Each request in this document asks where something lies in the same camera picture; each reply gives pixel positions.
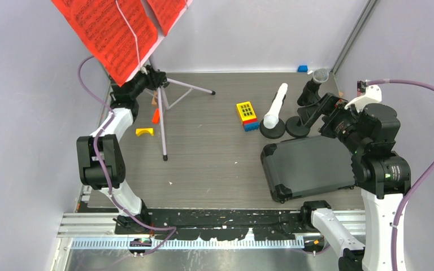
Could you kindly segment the white music stand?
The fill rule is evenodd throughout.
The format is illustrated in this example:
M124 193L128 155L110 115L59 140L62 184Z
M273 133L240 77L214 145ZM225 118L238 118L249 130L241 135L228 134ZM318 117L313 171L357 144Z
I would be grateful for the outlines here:
M171 106L164 94L168 84L184 86L153 64L152 54L191 1L53 1L68 24L104 67L111 81L106 120L92 133L97 139L123 133L137 118L137 96L156 91L159 124Z

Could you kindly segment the red sheet music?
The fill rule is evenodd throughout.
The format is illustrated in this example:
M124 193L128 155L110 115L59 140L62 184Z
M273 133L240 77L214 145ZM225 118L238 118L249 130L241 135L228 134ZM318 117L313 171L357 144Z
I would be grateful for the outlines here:
M141 1L52 3L120 86L132 78L158 39L158 30Z
M167 36L183 9L188 8L186 0L147 0L154 15Z

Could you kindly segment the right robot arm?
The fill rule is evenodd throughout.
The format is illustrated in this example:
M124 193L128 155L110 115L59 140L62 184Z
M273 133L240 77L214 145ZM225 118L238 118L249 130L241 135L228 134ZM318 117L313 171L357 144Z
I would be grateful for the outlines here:
M351 154L355 185L361 190L366 217L366 240L356 240L323 200L304 202L300 224L306 231L319 231L338 256L340 270L391 270L392 245L398 206L411 186L408 162L393 151L400 129L397 112L380 103L359 105L333 94L298 109L302 125L310 127L318 117L321 135L338 139Z

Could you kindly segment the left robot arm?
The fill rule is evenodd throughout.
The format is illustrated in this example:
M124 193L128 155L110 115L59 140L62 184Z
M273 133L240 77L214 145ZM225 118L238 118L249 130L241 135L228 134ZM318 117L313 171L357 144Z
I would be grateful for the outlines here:
M117 86L111 102L107 103L82 84L84 90L108 110L108 115L91 135L77 139L80 180L83 185L107 196L119 211L115 221L138 234L156 228L151 225L144 201L132 191L125 179L126 167L119 141L137 119L136 98L145 89L155 86L156 81L149 72L138 72L123 86Z

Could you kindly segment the tan arch block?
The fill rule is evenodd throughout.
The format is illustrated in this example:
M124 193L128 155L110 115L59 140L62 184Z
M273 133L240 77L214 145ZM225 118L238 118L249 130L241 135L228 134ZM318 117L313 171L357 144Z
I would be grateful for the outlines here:
M154 107L158 107L158 93L154 92L151 100L151 105Z

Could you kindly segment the black silver microphone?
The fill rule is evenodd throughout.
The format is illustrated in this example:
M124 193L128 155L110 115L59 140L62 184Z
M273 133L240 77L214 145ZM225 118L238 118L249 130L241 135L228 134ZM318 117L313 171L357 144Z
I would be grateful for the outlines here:
M325 68L319 68L312 73L312 78L306 83L302 94L297 99L297 104L301 107L310 106L320 100L318 94L321 84L329 78L329 71Z

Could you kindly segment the orange wooden block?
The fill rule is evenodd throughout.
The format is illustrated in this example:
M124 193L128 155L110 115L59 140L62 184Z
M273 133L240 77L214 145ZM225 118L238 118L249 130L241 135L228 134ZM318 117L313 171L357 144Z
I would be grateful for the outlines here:
M153 114L153 118L152 118L151 121L152 121L153 124L159 124L159 122L160 122L160 112L159 112L158 108L155 109L155 112Z

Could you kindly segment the small blue block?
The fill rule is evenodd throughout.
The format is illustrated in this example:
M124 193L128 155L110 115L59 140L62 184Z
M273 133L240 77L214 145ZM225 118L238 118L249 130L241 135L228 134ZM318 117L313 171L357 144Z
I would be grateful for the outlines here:
M309 68L307 65L299 65L297 68L297 72L299 73L307 73L309 71Z

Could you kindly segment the black mic stand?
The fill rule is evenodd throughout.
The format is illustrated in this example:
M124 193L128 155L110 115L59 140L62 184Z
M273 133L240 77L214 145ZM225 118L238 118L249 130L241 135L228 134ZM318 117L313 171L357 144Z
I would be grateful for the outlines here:
M259 130L263 136L269 139L278 139L285 133L285 124L281 118L279 118L278 124L273 129L267 129L263 126L263 120L260 123Z
M290 117L286 123L286 131L295 138L306 137L310 133L310 128L306 126L309 120L309 113L304 102L297 101L299 108L297 114Z

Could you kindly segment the yellow arch block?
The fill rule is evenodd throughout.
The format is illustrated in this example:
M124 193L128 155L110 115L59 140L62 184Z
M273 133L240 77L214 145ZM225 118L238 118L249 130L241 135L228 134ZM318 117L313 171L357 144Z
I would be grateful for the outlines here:
M154 136L154 129L153 128L137 128L135 131L136 136L140 137L144 134L149 134L151 136Z

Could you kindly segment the white toy microphone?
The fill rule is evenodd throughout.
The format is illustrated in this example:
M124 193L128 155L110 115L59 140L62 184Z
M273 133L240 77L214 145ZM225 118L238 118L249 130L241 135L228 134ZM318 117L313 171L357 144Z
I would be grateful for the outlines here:
M288 91L288 84L282 83L276 92L269 111L263 118L263 126L267 129L273 129L279 122L279 113L284 104Z

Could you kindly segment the left black mic stand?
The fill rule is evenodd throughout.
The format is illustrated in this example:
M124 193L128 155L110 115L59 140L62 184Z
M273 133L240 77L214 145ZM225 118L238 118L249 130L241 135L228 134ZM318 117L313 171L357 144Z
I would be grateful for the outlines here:
M263 136L269 139L278 139L285 133L285 124L281 118L279 118L278 124L273 129L267 129L263 126L263 120L260 123L259 130Z

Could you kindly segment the black carrying case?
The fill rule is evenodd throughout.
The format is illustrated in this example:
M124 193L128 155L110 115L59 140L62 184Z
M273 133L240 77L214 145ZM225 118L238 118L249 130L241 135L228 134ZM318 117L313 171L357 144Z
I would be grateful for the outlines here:
M355 187L351 154L336 139L314 136L267 144L260 159L271 198L278 203Z

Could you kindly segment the yellow red blue toy block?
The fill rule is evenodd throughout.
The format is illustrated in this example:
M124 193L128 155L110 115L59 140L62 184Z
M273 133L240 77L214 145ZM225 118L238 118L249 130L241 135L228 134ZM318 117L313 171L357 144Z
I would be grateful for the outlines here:
M245 132L259 129L258 118L249 101L236 104L236 110Z

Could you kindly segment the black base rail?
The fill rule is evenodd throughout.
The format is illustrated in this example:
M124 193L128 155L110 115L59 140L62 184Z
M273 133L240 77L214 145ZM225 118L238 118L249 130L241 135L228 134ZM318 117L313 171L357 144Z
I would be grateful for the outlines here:
M324 238L297 210L150 209L151 229L117 213L66 213L58 236L80 249L304 248Z

